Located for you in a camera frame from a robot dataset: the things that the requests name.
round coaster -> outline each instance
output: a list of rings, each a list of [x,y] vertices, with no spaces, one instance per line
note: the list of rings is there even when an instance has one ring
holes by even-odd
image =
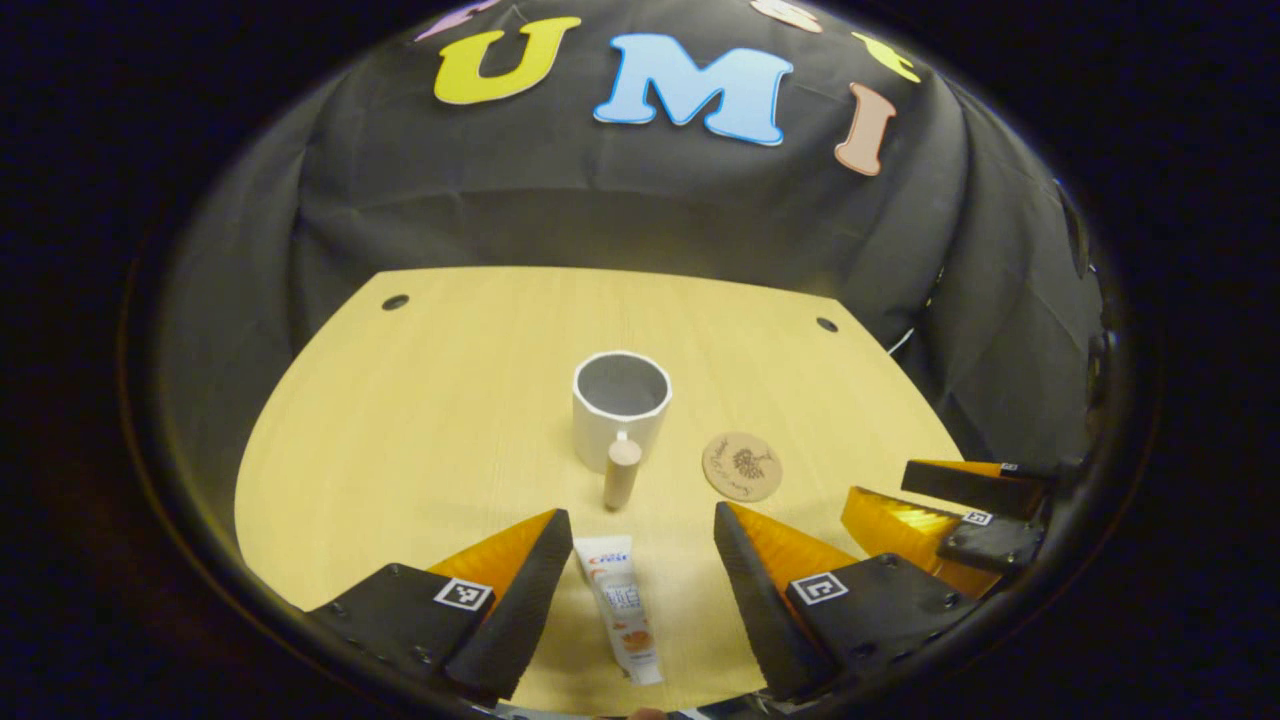
[[[724,497],[755,502],[773,495],[782,484],[782,462],[760,438],[724,433],[703,451],[703,473]]]

foam letter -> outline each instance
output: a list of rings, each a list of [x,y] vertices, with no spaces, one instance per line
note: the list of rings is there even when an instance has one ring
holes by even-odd
[[[876,40],[874,37],[867,37],[865,35],[863,35],[860,32],[854,32],[854,33],[850,33],[850,35],[852,35],[858,40],[861,40],[863,42],[865,42],[867,44],[867,51],[870,53],[872,58],[876,58],[876,60],[879,64],[884,65],[886,68],[893,70],[895,73],[905,77],[906,79],[909,79],[911,82],[920,82],[920,76],[918,76],[918,74],[913,73],[911,70],[906,69],[906,68],[913,68],[915,65],[913,65],[911,61],[908,60],[906,58],[904,58],[904,56],[899,55],[897,53],[895,53],[892,47],[890,47],[888,45],[884,45],[879,40]]]
[[[791,3],[783,3],[782,0],[751,0],[751,6],[756,12],[776,20],[782,20],[788,26],[795,26],[809,32],[822,32],[822,26],[818,24],[818,18],[813,13],[803,8],[796,8]]]
[[[457,10],[436,20],[434,26],[426,29],[426,32],[422,32],[421,35],[415,37],[413,42],[426,40],[428,37],[431,37],[438,32],[444,32],[449,28],[458,27],[460,24],[474,18],[476,14],[488,10],[489,8],[497,5],[498,3],[499,0],[484,0],[483,3],[474,3],[471,5],[467,5],[466,8],[458,8]]]
[[[851,83],[849,90],[858,99],[849,138],[836,146],[840,164],[864,176],[879,174],[879,146],[884,140],[888,119],[897,114],[893,104],[865,85]]]
[[[628,124],[653,120],[658,111],[645,101],[652,85],[677,126],[689,123],[719,95],[719,109],[707,115],[707,129],[760,145],[782,142],[773,111],[782,76],[792,69],[782,58],[737,47],[699,69],[668,35],[620,35],[611,45],[622,51],[622,64],[613,96],[595,109],[595,119]]]
[[[503,36],[500,29],[481,32],[453,42],[440,50],[444,61],[435,76],[435,96],[451,105],[471,105],[500,97],[511,97],[541,82],[556,61],[561,38],[573,27],[582,24],[581,18],[549,18],[536,20],[520,28],[529,36],[529,45],[520,65],[504,76],[480,77],[480,61],[495,40]]]

wooden table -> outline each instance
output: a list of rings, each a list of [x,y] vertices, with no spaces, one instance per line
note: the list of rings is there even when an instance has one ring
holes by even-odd
[[[385,300],[408,302],[384,310]],[[827,318],[838,332],[819,327]],[[648,355],[673,400],[630,503],[571,443],[575,365]],[[631,534],[666,683],[632,687],[570,556],[513,705],[626,715],[764,687],[712,539],[704,446],[764,438],[782,486],[751,507],[858,557],[840,524],[851,484],[897,489],[910,457],[960,459],[884,350],[835,300],[687,277],[449,268],[374,277],[300,354],[239,470],[244,560],[311,610],[387,562],[428,568],[552,507],[579,537]]]

blue letter m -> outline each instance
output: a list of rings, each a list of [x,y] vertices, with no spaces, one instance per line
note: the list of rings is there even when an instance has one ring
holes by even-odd
[[[737,47],[698,69],[692,58],[669,35],[620,35],[611,42],[622,51],[613,96],[595,109],[605,123],[644,124],[658,111],[645,102],[652,83],[671,122],[689,123],[721,96],[719,110],[707,115],[707,129],[760,145],[778,145],[782,131],[773,124],[782,76],[791,63],[760,50]]]

wooden peg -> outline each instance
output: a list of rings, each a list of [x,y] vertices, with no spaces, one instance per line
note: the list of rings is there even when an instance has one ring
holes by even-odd
[[[609,446],[608,455],[608,462],[604,468],[604,506],[609,510],[617,510],[626,505],[631,497],[643,451],[635,441],[618,439]]]

